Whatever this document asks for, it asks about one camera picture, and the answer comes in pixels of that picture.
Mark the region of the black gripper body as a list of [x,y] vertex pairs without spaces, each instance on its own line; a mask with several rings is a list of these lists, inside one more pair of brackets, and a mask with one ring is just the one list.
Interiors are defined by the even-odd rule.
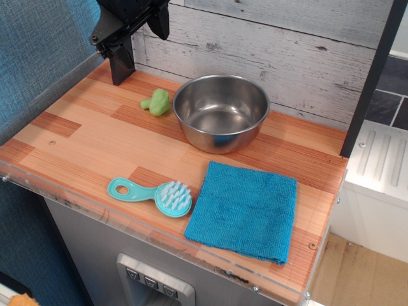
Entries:
[[103,58],[111,58],[111,47],[120,45],[139,28],[147,24],[154,8],[168,1],[152,0],[97,0],[100,8],[99,20],[89,41]]

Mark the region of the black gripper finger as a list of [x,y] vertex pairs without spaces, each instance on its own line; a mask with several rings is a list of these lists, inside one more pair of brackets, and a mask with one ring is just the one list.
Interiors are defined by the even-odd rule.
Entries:
[[170,34],[170,19],[168,5],[163,4],[154,8],[147,21],[150,30],[162,40],[167,40]]
[[134,62],[124,44],[111,47],[111,69],[115,77],[129,76],[134,71]]

